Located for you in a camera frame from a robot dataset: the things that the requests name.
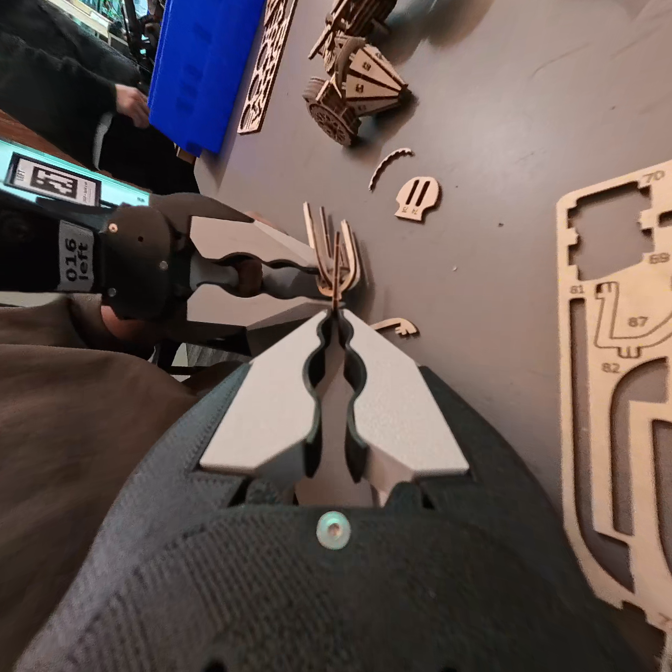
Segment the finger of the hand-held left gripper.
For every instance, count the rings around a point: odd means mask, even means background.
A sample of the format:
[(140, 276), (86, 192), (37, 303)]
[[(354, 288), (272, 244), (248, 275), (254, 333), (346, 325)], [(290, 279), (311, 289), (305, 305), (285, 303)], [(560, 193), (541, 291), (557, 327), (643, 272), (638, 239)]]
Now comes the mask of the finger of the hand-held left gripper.
[(194, 216), (189, 238), (204, 259), (231, 264), (236, 258), (251, 258), (273, 267), (294, 267), (317, 272), (315, 250), (299, 240), (257, 220), (242, 222)]
[(250, 333), (305, 321), (339, 305), (330, 296), (246, 297), (226, 284), (204, 282), (190, 297), (190, 341), (246, 343)]

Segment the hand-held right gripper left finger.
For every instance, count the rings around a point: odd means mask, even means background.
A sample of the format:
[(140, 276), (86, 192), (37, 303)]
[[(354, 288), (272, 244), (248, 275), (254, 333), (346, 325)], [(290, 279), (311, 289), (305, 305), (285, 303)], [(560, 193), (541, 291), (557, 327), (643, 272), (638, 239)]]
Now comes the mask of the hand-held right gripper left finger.
[(280, 499), (315, 474), (322, 454), (322, 411), (330, 309), (322, 310), (254, 357), (199, 459), (208, 478), (260, 480)]

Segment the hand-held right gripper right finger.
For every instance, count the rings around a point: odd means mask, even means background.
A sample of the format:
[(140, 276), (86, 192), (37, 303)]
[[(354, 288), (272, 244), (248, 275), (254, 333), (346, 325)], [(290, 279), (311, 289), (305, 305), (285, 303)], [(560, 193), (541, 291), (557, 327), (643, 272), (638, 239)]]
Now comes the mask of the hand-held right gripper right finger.
[(338, 312), (352, 390), (345, 455), (355, 483), (385, 505), (400, 483), (465, 476), (470, 466), (417, 363), (348, 309)]

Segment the wooden slatted frame piece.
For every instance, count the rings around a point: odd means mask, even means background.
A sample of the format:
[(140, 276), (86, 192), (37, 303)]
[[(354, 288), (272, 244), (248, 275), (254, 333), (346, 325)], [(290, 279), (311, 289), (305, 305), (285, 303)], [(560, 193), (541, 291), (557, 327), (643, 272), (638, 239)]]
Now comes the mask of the wooden slatted frame piece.
[[(349, 290), (354, 289), (361, 280), (363, 263), (359, 254), (354, 230), (347, 220), (341, 221), (339, 231), (341, 233), (340, 307), (344, 295)], [(331, 272), (333, 262), (330, 266), (326, 266), (321, 260), (320, 266), (321, 269), (318, 269), (318, 275), (320, 277), (318, 290), (323, 296), (331, 300)]]

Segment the grey desk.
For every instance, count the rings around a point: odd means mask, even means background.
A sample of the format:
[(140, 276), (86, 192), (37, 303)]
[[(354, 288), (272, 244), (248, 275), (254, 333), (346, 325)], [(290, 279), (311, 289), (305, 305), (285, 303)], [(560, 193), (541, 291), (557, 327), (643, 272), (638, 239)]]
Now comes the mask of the grey desk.
[[(556, 205), (566, 194), (671, 160), (670, 1), (400, 1), (383, 54), (410, 85), (403, 110), (365, 120), (360, 144), (322, 133), (301, 97), (323, 74), (308, 52), (330, 1), (299, 1), (262, 128), (226, 134), (197, 160), (209, 196), (305, 238), (302, 205), (348, 220), (365, 262), (362, 317), (409, 318), (401, 347), (474, 407), (562, 510)], [(382, 158), (392, 162), (373, 192)], [(399, 189), (434, 177), (424, 223), (394, 216)], [(629, 185), (579, 200), (570, 261), (582, 280), (653, 250)], [(671, 399), (671, 370), (645, 364), (613, 407), (614, 521), (632, 531), (627, 412)], [(671, 423), (654, 423), (660, 528), (671, 568)], [(611, 576), (632, 587), (624, 543), (592, 524), (587, 438), (576, 441), (579, 525)]]

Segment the thin wooden strip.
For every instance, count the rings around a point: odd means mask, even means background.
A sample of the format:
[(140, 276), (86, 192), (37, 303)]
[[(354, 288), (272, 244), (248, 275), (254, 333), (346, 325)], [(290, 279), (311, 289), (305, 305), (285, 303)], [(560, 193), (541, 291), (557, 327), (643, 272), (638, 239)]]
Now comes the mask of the thin wooden strip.
[(318, 212), (319, 220), (318, 224), (315, 225), (316, 250), (322, 262), (326, 266), (330, 266), (333, 258), (330, 225), (324, 206), (319, 206)]
[(303, 217), (304, 217), (304, 224), (305, 228), (307, 231), (307, 238), (308, 238), (308, 246), (313, 250), (314, 256), (315, 256), (315, 265), (318, 269), (321, 269), (320, 263), (321, 263), (321, 258), (319, 254), (319, 250), (316, 246), (316, 238), (315, 238), (315, 223), (313, 221), (313, 217), (310, 211), (310, 206), (308, 202), (304, 202), (302, 205), (302, 212), (303, 212)]

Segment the small wooden hook piece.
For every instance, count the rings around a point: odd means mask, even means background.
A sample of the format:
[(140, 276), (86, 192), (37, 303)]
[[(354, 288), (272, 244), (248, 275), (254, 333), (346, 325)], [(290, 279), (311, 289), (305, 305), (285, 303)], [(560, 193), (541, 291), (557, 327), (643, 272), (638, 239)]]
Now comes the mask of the small wooden hook piece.
[(399, 337), (411, 337), (419, 334), (418, 328), (406, 318), (388, 318), (369, 325), (374, 331), (392, 330)]

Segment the wooden puzzle sheet round holes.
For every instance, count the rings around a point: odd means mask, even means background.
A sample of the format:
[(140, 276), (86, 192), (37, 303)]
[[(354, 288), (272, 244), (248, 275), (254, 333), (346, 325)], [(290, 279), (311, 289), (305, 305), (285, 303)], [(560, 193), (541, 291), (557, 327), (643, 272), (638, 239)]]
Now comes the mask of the wooden puzzle sheet round holes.
[(270, 103), (297, 1), (266, 1), (262, 33), (238, 134), (259, 132)]

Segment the curved toothed wooden arc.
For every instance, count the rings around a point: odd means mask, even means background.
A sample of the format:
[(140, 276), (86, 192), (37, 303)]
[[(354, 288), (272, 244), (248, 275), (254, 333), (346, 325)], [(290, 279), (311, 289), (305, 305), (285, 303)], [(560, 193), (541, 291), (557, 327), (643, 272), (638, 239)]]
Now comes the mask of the curved toothed wooden arc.
[(415, 152), (413, 149), (409, 147), (401, 147), (397, 148), (393, 151), (391, 151), (388, 155), (386, 155), (384, 158), (380, 160), (380, 162), (377, 164), (376, 168), (374, 169), (374, 172), (370, 178), (370, 181), (368, 183), (368, 190), (369, 192), (373, 192), (376, 184), (380, 178), (380, 175), (384, 170), (394, 161), (397, 159), (404, 157), (404, 156), (415, 156)]

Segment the narrow wooden puzzle sheet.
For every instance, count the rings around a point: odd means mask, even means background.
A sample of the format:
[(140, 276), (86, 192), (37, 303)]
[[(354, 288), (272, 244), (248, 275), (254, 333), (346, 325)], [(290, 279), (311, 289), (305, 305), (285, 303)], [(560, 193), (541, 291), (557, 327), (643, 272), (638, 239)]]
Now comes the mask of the narrow wooden puzzle sheet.
[[(580, 235), (570, 223), (579, 200), (625, 186), (647, 191), (649, 208), (637, 223), (653, 250), (636, 264), (582, 280), (570, 262)], [(565, 531), (594, 593), (610, 605), (632, 604), (671, 639), (671, 569), (660, 528), (655, 475), (655, 422), (671, 422), (671, 400), (632, 401), (627, 412), (632, 531), (614, 521), (612, 413), (616, 389), (642, 365), (671, 369), (671, 161), (577, 189), (556, 206), (558, 268), (561, 492)], [(593, 529), (622, 542), (632, 587), (609, 574), (583, 537), (576, 491), (576, 441), (587, 438)]]

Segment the round slotted wooden piece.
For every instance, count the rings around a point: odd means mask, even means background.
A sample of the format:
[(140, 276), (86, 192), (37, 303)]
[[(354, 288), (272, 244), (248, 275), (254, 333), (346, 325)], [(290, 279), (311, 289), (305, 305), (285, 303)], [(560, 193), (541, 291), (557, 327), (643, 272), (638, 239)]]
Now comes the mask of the round slotted wooden piece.
[(399, 189), (394, 216), (400, 220), (424, 223), (428, 212), (440, 202), (441, 187), (434, 177), (416, 176)]

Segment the blue plastic bin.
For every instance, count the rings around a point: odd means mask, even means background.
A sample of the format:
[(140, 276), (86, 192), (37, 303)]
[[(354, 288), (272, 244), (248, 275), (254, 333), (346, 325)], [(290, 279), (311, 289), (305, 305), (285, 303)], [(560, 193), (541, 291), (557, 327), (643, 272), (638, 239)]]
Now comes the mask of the blue plastic bin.
[(148, 94), (150, 124), (180, 149), (217, 153), (264, 1), (166, 1)]

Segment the wooden sidecar model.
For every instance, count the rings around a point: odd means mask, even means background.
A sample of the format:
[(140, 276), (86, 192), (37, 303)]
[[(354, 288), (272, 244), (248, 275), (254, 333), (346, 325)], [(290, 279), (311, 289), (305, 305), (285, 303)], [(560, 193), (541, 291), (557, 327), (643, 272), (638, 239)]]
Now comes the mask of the wooden sidecar model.
[(323, 48), (328, 79), (311, 77), (302, 97), (318, 127), (342, 147), (358, 137), (361, 119), (403, 105), (410, 96), (382, 52), (363, 37), (338, 33)]

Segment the wooden motorcycle model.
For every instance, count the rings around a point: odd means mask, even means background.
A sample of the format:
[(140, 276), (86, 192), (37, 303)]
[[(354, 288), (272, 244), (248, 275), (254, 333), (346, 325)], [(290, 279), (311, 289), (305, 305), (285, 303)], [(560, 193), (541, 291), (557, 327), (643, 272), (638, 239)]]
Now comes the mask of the wooden motorcycle model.
[(388, 34), (386, 21), (396, 5), (397, 1), (335, 1), (308, 59), (323, 56), (338, 35), (367, 37), (376, 30)]

